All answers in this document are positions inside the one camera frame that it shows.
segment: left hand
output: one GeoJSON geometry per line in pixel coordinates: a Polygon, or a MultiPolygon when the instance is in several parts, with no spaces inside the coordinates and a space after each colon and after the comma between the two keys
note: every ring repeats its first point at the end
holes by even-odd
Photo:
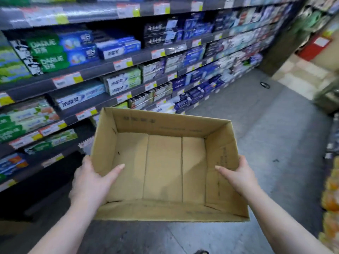
{"type": "Polygon", "coordinates": [[[124,167],[125,164],[118,165],[102,177],[94,171],[90,156],[85,156],[82,166],[74,173],[73,187],[69,195],[71,207],[80,206],[96,212],[124,167]]]}

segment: open cardboard box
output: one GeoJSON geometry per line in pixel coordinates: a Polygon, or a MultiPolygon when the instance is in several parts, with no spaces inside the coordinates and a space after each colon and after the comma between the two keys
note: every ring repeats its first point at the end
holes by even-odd
{"type": "Polygon", "coordinates": [[[249,220],[246,201],[214,168],[239,165],[229,120],[103,108],[91,154],[102,176],[126,164],[96,219],[249,220]]]}

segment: forearm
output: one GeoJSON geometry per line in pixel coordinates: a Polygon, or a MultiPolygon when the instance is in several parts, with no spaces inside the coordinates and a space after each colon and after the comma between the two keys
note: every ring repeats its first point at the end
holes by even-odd
{"type": "Polygon", "coordinates": [[[244,195],[276,254],[332,253],[260,187],[246,191],[244,195]]]}
{"type": "Polygon", "coordinates": [[[72,205],[29,254],[75,254],[94,215],[93,209],[72,205]]]}

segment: tiled floor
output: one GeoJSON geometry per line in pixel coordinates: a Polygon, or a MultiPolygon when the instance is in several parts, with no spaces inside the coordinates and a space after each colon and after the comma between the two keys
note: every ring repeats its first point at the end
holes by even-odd
{"type": "MultiPolygon", "coordinates": [[[[322,159],[332,119],[306,98],[259,70],[240,78],[190,115],[230,119],[238,148],[262,188],[307,230],[321,229],[322,159]],[[271,85],[265,89],[264,81],[271,85]]],[[[36,214],[37,222],[3,243],[0,253],[27,253],[66,211],[63,196],[36,214]]],[[[251,214],[246,223],[93,221],[79,253],[273,253],[251,214]]]]}

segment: store aisle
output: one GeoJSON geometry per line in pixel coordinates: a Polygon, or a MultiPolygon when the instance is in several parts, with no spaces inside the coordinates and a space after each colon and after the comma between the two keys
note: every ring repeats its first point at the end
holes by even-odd
{"type": "MultiPolygon", "coordinates": [[[[253,70],[189,115],[233,121],[240,154],[262,188],[313,234],[321,230],[322,159],[332,119],[307,99],[253,70]],[[265,89],[264,81],[271,85],[265,89]]],[[[59,219],[67,196],[36,214],[27,231],[0,246],[0,253],[27,253],[59,219]]],[[[246,223],[91,223],[79,253],[273,253],[251,214],[246,223]]]]}

